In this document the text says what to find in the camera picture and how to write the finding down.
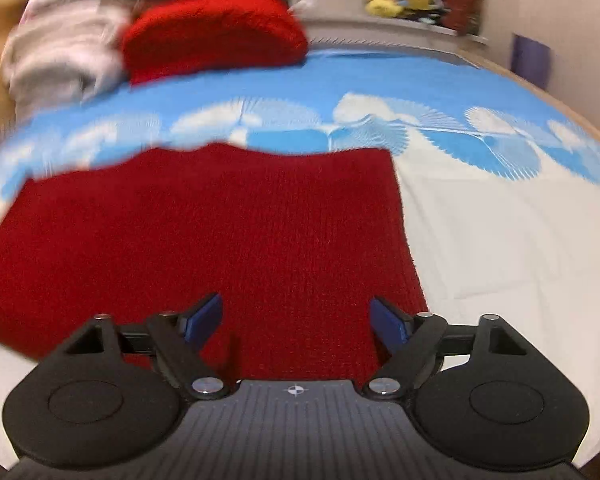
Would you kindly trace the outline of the blue white patterned bedsheet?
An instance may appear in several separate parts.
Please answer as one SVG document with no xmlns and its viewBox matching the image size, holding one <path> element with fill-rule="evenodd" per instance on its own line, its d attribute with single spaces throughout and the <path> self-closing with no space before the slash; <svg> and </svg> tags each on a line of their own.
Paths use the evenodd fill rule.
<svg viewBox="0 0 600 480">
<path fill-rule="evenodd" d="M 212 141 L 386 148 L 428 306 L 503 315 L 583 392 L 600 453 L 600 142 L 509 78 L 434 52 L 323 50 L 300 66 L 123 86 L 0 145 L 0 220 L 26 177 Z"/>
</svg>

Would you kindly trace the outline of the dark red knit sweater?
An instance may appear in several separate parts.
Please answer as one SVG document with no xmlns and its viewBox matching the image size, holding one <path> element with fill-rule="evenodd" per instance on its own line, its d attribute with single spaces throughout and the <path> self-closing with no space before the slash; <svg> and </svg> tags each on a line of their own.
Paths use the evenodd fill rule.
<svg viewBox="0 0 600 480">
<path fill-rule="evenodd" d="M 366 382 L 370 300 L 426 309 L 392 158 L 210 144 L 28 181 L 0 225 L 0 342 L 39 359 L 92 316 L 223 301 L 204 360 L 237 379 Z"/>
</svg>

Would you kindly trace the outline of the dark red bag on shelf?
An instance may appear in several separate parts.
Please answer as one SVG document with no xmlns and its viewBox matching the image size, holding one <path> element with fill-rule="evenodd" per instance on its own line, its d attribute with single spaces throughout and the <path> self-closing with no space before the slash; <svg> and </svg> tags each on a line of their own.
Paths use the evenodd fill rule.
<svg viewBox="0 0 600 480">
<path fill-rule="evenodd" d="M 441 25 L 458 36 L 477 35 L 481 21 L 482 0 L 443 0 Z"/>
</svg>

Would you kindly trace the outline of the folded beige blanket stack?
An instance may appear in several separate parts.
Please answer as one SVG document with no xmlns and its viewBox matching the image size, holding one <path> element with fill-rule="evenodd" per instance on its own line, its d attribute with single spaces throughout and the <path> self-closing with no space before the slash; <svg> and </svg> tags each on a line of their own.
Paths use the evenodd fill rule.
<svg viewBox="0 0 600 480">
<path fill-rule="evenodd" d="M 116 88 L 125 77 L 120 42 L 132 21 L 130 0 L 29 0 L 1 58 L 16 114 Z"/>
</svg>

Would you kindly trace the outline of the folded red knit garment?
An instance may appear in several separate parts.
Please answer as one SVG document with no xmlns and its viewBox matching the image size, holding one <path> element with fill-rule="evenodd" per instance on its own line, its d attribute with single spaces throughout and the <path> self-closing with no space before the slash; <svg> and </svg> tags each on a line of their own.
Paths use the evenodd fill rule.
<svg viewBox="0 0 600 480">
<path fill-rule="evenodd" d="M 175 0 L 144 12 L 121 53 L 131 84 L 302 62 L 309 41 L 282 0 Z"/>
</svg>

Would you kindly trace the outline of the purple box by wall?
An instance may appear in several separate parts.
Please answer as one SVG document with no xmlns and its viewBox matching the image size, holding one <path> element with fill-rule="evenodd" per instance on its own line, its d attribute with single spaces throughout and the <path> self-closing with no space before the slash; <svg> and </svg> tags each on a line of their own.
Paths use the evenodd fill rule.
<svg viewBox="0 0 600 480">
<path fill-rule="evenodd" d="M 552 49 L 539 41 L 515 35 L 509 70 L 530 84 L 546 90 L 552 72 Z"/>
</svg>

